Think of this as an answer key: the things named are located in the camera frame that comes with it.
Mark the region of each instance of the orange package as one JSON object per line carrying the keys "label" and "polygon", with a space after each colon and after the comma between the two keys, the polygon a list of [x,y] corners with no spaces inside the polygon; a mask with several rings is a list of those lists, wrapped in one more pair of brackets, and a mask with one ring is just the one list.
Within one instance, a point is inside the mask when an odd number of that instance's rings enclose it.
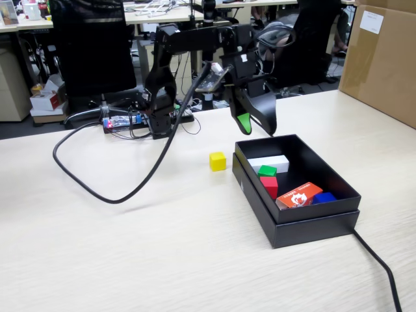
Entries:
{"label": "orange package", "polygon": [[308,182],[278,197],[276,204],[280,210],[308,206],[312,203],[313,197],[319,193],[322,193],[322,189]]}

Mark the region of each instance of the white block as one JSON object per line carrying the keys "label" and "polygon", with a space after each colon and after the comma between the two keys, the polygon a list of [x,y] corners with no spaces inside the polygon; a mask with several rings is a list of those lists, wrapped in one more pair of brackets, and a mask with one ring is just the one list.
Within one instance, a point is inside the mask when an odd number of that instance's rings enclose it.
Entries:
{"label": "white block", "polygon": [[284,155],[252,158],[248,159],[248,162],[253,167],[256,173],[259,172],[260,167],[263,165],[276,168],[278,170],[278,174],[282,172],[287,172],[287,170],[289,169],[289,161]]}

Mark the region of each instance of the cube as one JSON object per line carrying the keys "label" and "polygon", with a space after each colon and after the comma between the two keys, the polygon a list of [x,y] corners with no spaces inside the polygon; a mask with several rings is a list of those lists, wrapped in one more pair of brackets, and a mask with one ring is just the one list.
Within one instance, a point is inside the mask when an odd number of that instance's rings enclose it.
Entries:
{"label": "cube", "polygon": [[221,151],[209,154],[209,166],[212,171],[225,170],[226,164],[226,156]]}
{"label": "cube", "polygon": [[331,193],[321,193],[321,194],[316,194],[315,197],[313,198],[313,203],[329,203],[329,202],[334,202],[335,200],[337,200]]}
{"label": "cube", "polygon": [[247,159],[250,165],[253,167],[254,171],[258,173],[260,167],[262,165],[275,167],[278,171],[277,173],[280,174],[282,172],[287,172],[289,169],[289,161],[287,160],[286,156],[271,156],[271,157],[260,157],[260,158],[251,158]]}
{"label": "cube", "polygon": [[259,169],[259,177],[275,177],[278,170],[270,166],[262,166]]}
{"label": "cube", "polygon": [[262,182],[270,197],[275,200],[278,197],[278,180],[276,177],[260,177],[260,182]]}

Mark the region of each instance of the black office chair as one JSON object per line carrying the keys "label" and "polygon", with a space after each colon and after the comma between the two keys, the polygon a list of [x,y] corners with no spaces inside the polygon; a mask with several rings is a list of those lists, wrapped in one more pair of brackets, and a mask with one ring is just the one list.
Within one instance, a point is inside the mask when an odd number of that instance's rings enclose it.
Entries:
{"label": "black office chair", "polygon": [[[300,13],[294,24],[296,41],[285,47],[275,61],[274,90],[308,83],[316,85],[327,81],[332,57],[326,53],[328,38],[336,16],[341,10],[340,0],[298,0]],[[273,68],[264,62],[265,72]]]}
{"label": "black office chair", "polygon": [[65,81],[68,97],[101,94],[98,108],[73,114],[101,117],[109,112],[127,112],[131,100],[107,104],[104,94],[135,88],[129,33],[122,0],[51,0],[55,63]]}

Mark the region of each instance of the cup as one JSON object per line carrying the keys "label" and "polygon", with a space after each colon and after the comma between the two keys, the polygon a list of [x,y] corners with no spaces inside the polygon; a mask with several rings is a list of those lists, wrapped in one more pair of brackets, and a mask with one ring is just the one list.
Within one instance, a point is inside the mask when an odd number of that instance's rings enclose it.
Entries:
{"label": "cup", "polygon": [[41,20],[42,17],[40,15],[40,10],[38,8],[38,5],[36,3],[30,3],[27,5],[23,5],[23,8],[25,9],[25,14],[28,16],[29,20],[31,21],[38,21]]}

